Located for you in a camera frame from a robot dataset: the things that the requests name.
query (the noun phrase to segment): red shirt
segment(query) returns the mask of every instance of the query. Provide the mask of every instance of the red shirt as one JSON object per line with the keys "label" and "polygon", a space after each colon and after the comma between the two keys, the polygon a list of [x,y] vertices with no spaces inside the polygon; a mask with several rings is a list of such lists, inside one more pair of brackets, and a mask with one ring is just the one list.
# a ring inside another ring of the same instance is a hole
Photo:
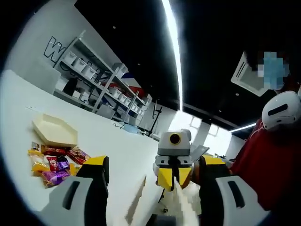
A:
{"label": "red shirt", "polygon": [[265,210],[273,210],[300,179],[301,129],[266,131],[257,124],[231,167],[258,195]]}

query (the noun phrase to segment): air conditioner unit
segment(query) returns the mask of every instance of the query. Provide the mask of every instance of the air conditioner unit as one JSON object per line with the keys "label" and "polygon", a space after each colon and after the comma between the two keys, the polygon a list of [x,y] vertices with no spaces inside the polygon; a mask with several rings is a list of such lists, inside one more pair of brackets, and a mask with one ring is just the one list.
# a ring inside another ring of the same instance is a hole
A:
{"label": "air conditioner unit", "polygon": [[258,77],[257,72],[246,61],[246,55],[243,53],[238,66],[234,72],[231,82],[249,90],[255,95],[261,97],[268,89],[264,87],[263,77]]}

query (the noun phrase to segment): hexagonal tray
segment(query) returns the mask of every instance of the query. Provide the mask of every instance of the hexagonal tray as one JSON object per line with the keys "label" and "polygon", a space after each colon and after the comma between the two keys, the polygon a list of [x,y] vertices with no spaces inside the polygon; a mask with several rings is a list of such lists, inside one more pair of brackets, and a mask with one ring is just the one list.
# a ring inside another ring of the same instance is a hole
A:
{"label": "hexagonal tray", "polygon": [[46,145],[54,147],[75,147],[77,131],[64,120],[41,114],[32,121],[34,130]]}

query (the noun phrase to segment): white robot helmet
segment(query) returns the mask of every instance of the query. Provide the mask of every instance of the white robot helmet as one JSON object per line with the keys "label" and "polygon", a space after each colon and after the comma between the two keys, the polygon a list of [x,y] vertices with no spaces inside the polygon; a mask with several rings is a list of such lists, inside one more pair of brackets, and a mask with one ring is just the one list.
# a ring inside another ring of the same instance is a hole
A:
{"label": "white robot helmet", "polygon": [[261,118],[266,130],[294,125],[301,118],[301,97],[293,91],[278,94],[265,105]]}

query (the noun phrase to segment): person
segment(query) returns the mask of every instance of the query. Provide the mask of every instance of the person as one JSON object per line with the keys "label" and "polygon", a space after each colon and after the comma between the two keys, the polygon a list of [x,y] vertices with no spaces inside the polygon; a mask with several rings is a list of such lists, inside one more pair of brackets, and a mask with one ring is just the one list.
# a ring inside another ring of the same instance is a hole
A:
{"label": "person", "polygon": [[[269,62],[269,60],[263,59],[267,55],[266,53],[256,54],[253,51],[246,51],[247,61],[254,70],[258,70],[258,65],[263,62],[264,64]],[[289,57],[283,52],[274,52],[273,57],[275,56],[277,56],[277,59],[282,58],[283,64],[289,65]],[[279,71],[274,70],[275,68],[277,68],[277,65],[272,65],[273,73],[278,73]],[[269,74],[267,69],[268,67],[265,67],[264,75]],[[267,85],[274,88],[277,94],[289,90],[298,93],[301,89],[298,76],[290,73],[289,70],[287,74],[284,74],[283,79],[277,80],[277,77],[279,78],[279,76],[273,77],[273,75],[270,75],[268,79],[265,79]],[[296,122],[293,128],[280,128],[271,132],[264,128],[262,120],[259,119],[229,171],[227,172],[223,168],[217,177],[240,176],[257,193],[258,203],[265,210],[271,211],[265,225],[281,225],[282,222],[288,221],[287,216],[293,214],[293,203],[296,202],[296,197],[299,196],[300,159],[301,122]],[[207,197],[203,194],[211,192],[213,187],[217,192],[218,188],[213,184],[214,177],[203,174],[199,164],[196,164],[192,181],[201,185],[201,205],[203,206],[202,199],[205,199],[204,204],[208,206],[208,203],[212,200],[206,200]],[[209,207],[207,211],[213,211],[213,209],[214,207]],[[208,220],[204,222],[204,225],[208,225],[207,223],[212,221],[218,225],[218,220],[214,219],[214,216],[210,216],[211,213],[206,214]]]}

